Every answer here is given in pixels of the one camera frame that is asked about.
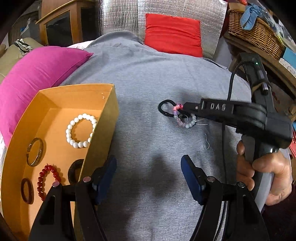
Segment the person's right hand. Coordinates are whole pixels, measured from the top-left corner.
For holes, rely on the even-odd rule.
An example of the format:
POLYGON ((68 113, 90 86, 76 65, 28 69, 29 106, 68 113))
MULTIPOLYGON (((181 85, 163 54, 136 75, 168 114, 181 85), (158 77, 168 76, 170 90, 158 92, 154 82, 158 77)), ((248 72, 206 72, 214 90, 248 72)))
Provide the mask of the person's right hand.
POLYGON ((253 180, 255 172, 274 173, 273 183, 266 199, 266 205, 271 206, 286 199, 292 192, 292 169, 290 160, 281 152, 271 153, 256 159, 252 164, 245 157, 245 146, 242 141, 237 144, 236 180, 246 184, 248 190, 255 187, 253 180))

